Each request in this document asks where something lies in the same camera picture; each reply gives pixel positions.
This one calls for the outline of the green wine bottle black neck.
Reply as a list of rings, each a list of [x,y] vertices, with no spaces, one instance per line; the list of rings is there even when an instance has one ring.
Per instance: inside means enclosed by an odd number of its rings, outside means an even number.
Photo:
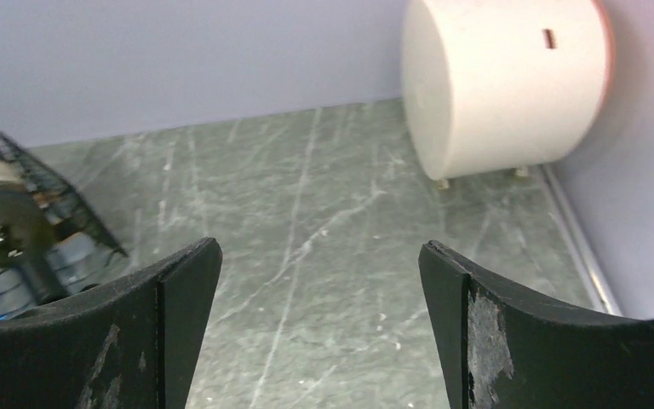
[[[26,180],[0,153],[0,267],[18,257],[41,256],[56,244],[53,226]]]

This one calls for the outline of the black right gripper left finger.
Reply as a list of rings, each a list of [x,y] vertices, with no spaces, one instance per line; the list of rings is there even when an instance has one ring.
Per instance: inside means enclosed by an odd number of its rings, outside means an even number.
[[[0,408],[182,408],[220,277],[204,238],[135,273],[0,320]]]

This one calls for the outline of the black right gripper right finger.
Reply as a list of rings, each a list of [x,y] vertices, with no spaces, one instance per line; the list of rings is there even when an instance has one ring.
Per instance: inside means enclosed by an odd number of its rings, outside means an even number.
[[[453,408],[654,408],[654,319],[521,285],[436,240],[419,271]]]

